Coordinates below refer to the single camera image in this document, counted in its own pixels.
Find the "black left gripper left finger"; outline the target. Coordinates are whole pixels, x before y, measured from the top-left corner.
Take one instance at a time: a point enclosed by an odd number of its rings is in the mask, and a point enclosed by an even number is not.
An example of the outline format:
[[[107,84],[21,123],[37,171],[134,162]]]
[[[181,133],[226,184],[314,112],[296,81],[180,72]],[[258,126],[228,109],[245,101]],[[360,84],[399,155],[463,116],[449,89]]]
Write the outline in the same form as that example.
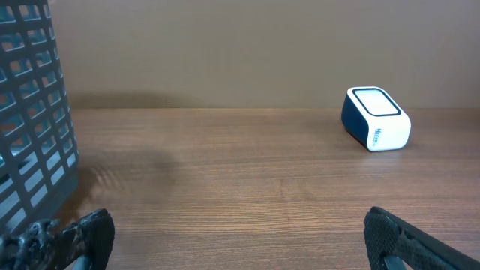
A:
[[[113,218],[99,208],[58,229],[42,219],[23,232],[1,236],[2,269],[105,269],[115,240]]]

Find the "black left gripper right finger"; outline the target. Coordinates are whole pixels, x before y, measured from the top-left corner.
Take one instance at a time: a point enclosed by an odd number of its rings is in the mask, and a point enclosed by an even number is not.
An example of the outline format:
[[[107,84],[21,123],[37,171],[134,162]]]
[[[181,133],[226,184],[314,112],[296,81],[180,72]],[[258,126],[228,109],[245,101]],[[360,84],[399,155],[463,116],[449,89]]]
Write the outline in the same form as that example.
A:
[[[376,206],[364,218],[364,241],[373,270],[479,268],[478,260]]]

